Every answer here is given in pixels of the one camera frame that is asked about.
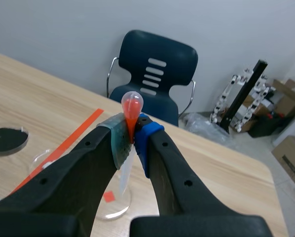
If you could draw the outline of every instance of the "green gripper pad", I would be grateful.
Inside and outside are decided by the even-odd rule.
[[[111,130],[111,151],[114,165],[120,169],[131,150],[128,127],[124,114],[120,113],[99,123],[97,127],[107,127]]]

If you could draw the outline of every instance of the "screw hole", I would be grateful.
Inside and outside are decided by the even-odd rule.
[[[192,186],[192,182],[190,180],[186,180],[184,184],[188,187]]]
[[[43,179],[40,179],[40,184],[41,185],[44,185],[48,182],[48,179],[47,178],[43,178]]]

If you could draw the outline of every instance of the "chair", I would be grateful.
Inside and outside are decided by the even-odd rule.
[[[109,77],[115,61],[131,73],[131,80],[113,90],[109,97]],[[133,30],[123,39],[119,57],[112,61],[107,76],[107,97],[121,102],[128,91],[139,92],[144,100],[142,112],[178,126],[178,119],[191,105],[195,90],[192,80],[198,55],[192,47],[148,32]],[[188,106],[178,113],[170,98],[173,85],[189,85],[192,93]]]

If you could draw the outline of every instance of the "wooden table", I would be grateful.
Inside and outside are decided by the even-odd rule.
[[[0,55],[0,126],[23,126],[30,135],[23,150],[0,157],[0,198],[7,196],[28,175],[34,156],[57,148],[98,108],[104,112],[83,136],[97,123],[121,112],[121,105]],[[264,164],[163,121],[155,121],[165,126],[189,165],[217,198],[240,213],[262,216],[275,236],[288,236],[273,179]],[[128,236],[134,217],[158,214],[152,185],[145,178],[138,158],[132,168],[130,185],[133,198],[126,215],[110,222],[95,221],[92,236]]]

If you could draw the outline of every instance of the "floor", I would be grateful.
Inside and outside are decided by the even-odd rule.
[[[273,137],[253,139],[247,133],[233,134],[237,150],[265,163],[275,182],[278,198],[287,224],[289,236],[295,236],[295,184],[272,155]]]

